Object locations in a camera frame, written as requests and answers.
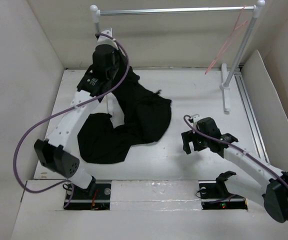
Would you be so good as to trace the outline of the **black trousers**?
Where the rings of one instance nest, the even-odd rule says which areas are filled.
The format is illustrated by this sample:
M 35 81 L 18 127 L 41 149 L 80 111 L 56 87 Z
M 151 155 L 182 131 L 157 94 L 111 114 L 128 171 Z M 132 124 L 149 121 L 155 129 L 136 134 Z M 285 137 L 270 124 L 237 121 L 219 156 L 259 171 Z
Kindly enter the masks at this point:
M 81 158 L 91 164 L 117 164 L 135 145 L 158 142 L 172 117 L 172 101 L 140 83 L 129 69 L 126 78 L 112 93 L 124 114 L 123 124 L 114 127 L 108 113 L 90 114 L 77 135 Z

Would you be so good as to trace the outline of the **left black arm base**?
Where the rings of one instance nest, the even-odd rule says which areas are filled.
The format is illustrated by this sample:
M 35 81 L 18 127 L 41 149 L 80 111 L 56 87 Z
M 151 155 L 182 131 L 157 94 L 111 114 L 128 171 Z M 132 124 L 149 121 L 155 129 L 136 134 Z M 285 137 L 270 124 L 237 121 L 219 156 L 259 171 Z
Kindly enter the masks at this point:
M 111 181 L 100 180 L 96 182 L 94 192 L 88 196 L 83 190 L 64 183 L 62 188 L 66 191 L 63 209 L 67 211 L 107 211 L 111 203 Z

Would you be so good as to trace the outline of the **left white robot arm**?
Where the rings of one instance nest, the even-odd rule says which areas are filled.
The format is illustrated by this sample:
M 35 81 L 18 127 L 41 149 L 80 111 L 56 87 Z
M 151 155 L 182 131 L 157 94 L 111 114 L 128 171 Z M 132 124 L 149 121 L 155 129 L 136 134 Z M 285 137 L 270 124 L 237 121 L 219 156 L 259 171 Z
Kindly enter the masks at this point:
M 125 67 L 125 59 L 115 43 L 96 46 L 92 55 L 92 65 L 76 87 L 70 106 L 56 128 L 45 140 L 38 139 L 34 150 L 40 164 L 78 187 L 79 194 L 91 198 L 95 194 L 95 179 L 85 170 L 80 159 L 72 155 L 77 135 L 91 112 L 100 104 L 97 96 L 109 91 L 120 67 Z

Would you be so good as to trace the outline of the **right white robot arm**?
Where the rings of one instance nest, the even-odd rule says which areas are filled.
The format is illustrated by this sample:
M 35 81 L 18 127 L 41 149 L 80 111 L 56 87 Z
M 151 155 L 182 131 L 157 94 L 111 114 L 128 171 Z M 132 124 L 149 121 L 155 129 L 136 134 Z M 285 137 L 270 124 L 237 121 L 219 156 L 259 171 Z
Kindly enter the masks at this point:
M 216 203 L 238 195 L 262 206 L 276 222 L 288 222 L 288 171 L 262 161 L 239 146 L 239 140 L 230 133 L 221 133 L 211 117 L 186 114 L 183 120 L 190 128 L 181 133 L 182 148 L 186 154 L 209 149 L 239 167 L 256 182 L 248 183 L 231 170 L 221 173 L 215 179 L 215 191 L 219 195 Z

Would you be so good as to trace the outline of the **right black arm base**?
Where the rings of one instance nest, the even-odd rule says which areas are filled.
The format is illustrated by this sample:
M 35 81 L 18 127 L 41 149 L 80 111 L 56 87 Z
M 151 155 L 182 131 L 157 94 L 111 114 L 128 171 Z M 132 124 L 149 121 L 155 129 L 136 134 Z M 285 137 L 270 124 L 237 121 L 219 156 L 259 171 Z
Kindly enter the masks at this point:
M 195 196 L 201 201 L 201 209 L 206 210 L 247 210 L 246 199 L 222 190 L 215 180 L 198 182 Z

